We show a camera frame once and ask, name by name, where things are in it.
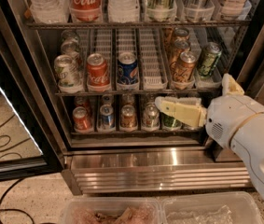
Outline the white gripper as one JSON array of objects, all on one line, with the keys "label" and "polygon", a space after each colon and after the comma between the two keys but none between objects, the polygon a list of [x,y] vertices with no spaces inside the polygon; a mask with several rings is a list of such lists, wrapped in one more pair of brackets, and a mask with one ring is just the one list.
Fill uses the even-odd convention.
[{"label": "white gripper", "polygon": [[196,97],[158,96],[155,105],[161,113],[188,126],[198,128],[206,122],[208,135],[228,148],[238,128],[254,115],[264,113],[264,105],[245,96],[243,88],[230,74],[222,78],[222,94],[226,96],[213,99],[208,109],[201,104],[201,98]]}]

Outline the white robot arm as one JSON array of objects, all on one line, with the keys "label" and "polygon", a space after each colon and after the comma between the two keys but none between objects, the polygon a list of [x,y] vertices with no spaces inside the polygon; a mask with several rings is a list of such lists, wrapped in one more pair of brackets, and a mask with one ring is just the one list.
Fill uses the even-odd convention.
[{"label": "white robot arm", "polygon": [[235,79],[222,78],[222,95],[208,107],[188,98],[155,98],[157,109],[191,127],[206,129],[221,147],[244,163],[252,184],[264,199],[264,105],[244,94]]}]

